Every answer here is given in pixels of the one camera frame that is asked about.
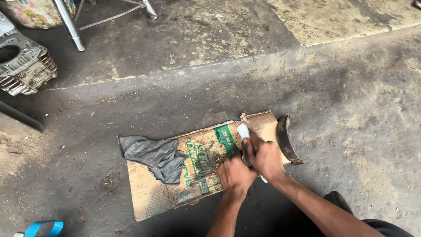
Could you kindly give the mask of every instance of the person's left hand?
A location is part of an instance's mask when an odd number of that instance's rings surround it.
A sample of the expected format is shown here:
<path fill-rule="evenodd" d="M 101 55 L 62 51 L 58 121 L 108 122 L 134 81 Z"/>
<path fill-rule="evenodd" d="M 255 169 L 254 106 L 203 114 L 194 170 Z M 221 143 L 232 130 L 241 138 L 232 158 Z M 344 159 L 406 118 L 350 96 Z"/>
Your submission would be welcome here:
<path fill-rule="evenodd" d="M 257 172 L 248 168 L 238 153 L 222 161 L 218 167 L 218 175 L 224 191 L 223 196 L 243 202 L 248 188 L 257 177 Z"/>

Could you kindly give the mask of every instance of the cardboard sheet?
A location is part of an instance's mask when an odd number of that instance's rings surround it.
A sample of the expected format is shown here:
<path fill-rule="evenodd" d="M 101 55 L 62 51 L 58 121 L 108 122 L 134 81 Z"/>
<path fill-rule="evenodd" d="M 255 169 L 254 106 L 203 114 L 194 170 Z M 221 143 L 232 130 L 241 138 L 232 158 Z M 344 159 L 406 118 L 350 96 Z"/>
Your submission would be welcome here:
<path fill-rule="evenodd" d="M 136 221 L 185 204 L 195 204 L 203 197 L 222 191 L 216 168 L 222 159 L 232 157 L 235 149 L 241 149 L 241 137 L 237 132 L 241 123 L 246 123 L 265 141 L 278 144 L 277 120 L 270 110 L 248 115 L 247 119 L 169 138 L 178 139 L 177 150 L 190 155 L 184 161 L 179 186 L 164 185 L 155 180 L 145 166 L 127 162 Z M 286 157 L 282 157 L 282 161 L 290 163 Z"/>

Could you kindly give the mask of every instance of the cylinder bore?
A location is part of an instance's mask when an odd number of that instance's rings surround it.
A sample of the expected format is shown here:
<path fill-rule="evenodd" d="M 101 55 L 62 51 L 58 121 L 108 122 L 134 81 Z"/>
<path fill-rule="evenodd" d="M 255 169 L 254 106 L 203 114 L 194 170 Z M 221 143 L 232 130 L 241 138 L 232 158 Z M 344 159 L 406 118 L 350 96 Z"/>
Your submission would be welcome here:
<path fill-rule="evenodd" d="M 0 63 L 13 60 L 21 51 L 16 45 L 6 45 L 0 48 Z"/>

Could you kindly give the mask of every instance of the blue strap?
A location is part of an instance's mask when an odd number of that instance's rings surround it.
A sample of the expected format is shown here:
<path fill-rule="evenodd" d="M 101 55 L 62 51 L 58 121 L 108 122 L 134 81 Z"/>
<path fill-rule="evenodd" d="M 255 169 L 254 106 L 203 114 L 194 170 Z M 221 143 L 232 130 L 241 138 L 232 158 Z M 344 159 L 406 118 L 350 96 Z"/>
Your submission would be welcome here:
<path fill-rule="evenodd" d="M 55 237 L 60 233 L 61 229 L 63 229 L 64 224 L 62 221 L 36 221 L 27 228 L 25 231 L 25 237 L 35 237 L 40 227 L 48 222 L 54 222 L 53 229 L 50 231 L 50 233 L 39 237 Z"/>

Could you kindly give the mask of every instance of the person's right hand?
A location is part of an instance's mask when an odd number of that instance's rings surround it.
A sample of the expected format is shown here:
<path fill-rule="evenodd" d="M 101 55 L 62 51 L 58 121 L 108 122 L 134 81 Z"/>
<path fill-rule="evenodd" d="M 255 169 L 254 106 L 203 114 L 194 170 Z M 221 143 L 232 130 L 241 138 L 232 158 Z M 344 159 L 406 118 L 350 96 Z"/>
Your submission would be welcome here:
<path fill-rule="evenodd" d="M 250 139 L 245 138 L 248 160 L 270 184 L 286 175 L 282 163 L 282 151 L 273 142 L 265 142 L 254 131 L 249 129 Z"/>

